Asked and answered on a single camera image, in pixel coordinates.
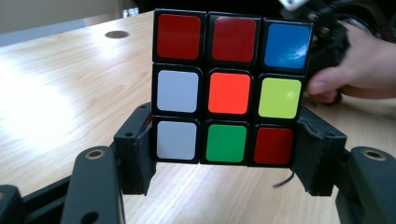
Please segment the colored sticker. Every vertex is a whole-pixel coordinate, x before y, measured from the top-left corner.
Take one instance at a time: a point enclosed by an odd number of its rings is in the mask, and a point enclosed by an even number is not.
[[[268,29],[264,63],[267,66],[301,69],[310,40],[306,26],[273,23]]]
[[[199,77],[193,72],[162,70],[157,106],[163,111],[192,113],[197,109]]]
[[[208,109],[211,113],[243,115],[248,111],[250,77],[213,73],[210,76]]]
[[[219,61],[249,63],[253,60],[256,22],[247,18],[215,20],[212,57]]]
[[[208,129],[206,159],[208,161],[241,162],[244,159],[247,128],[212,124]]]
[[[196,134],[197,127],[193,123],[160,121],[157,156],[161,159],[192,160],[195,156]]]
[[[302,83],[295,79],[267,77],[262,81],[259,115],[293,119],[297,115]]]
[[[289,163],[293,143],[293,130],[260,128],[257,131],[254,161],[263,164]]]
[[[200,53],[201,20],[194,16],[162,14],[158,19],[160,57],[195,60]]]

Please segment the rubik's cube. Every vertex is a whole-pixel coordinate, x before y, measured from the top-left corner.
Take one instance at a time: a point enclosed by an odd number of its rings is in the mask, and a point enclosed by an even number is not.
[[[157,8],[155,161],[289,167],[313,24]]]

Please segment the yellow-green sticker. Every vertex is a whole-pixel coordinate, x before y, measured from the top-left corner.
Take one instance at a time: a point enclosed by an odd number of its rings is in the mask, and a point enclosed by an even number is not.
[[[301,81],[267,77],[262,81],[259,115],[263,118],[294,119],[300,101]]]

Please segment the hand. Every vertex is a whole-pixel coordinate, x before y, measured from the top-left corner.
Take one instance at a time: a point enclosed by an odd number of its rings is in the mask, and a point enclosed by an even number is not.
[[[336,67],[318,71],[306,92],[316,101],[332,103],[337,90],[367,99],[396,97],[396,44],[383,41],[350,24],[350,47]]]

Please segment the table surface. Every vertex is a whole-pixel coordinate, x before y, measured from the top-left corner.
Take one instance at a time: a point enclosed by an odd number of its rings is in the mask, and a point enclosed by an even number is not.
[[[0,48],[0,184],[22,196],[71,175],[82,150],[108,146],[150,101],[152,12]],[[105,33],[125,31],[125,38]],[[396,100],[303,105],[347,135],[346,149],[396,156]],[[124,195],[127,223],[339,223],[289,169],[158,163],[148,195]]]

